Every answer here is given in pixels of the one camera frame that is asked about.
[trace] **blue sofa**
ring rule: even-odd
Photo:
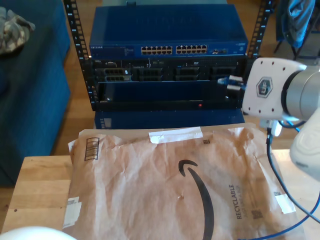
[[[0,95],[0,186],[13,186],[24,157],[50,155],[70,90],[70,47],[61,0],[10,0],[0,6],[35,24],[22,50],[0,56],[8,89]]]

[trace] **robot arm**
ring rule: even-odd
[[[278,120],[306,121],[290,148],[292,161],[320,181],[320,67],[280,58],[252,65],[242,111],[268,123],[278,136]]]

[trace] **amazon logo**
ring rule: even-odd
[[[182,176],[186,176],[184,165],[189,164],[193,166],[198,166],[194,161],[191,160],[181,160],[179,161],[179,171]],[[191,173],[201,195],[202,204],[203,204],[203,211],[204,211],[204,231],[203,231],[203,238],[202,240],[211,240],[213,233],[214,233],[214,226],[215,226],[215,215],[214,215],[214,207],[212,205],[211,197],[206,188],[205,183],[199,177],[199,175],[190,167],[187,168]]]

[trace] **blue network switch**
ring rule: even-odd
[[[248,39],[232,4],[97,7],[94,60],[243,56]]]

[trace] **camouflage fabric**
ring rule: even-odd
[[[35,29],[33,23],[0,7],[0,55],[11,53],[23,46]]]

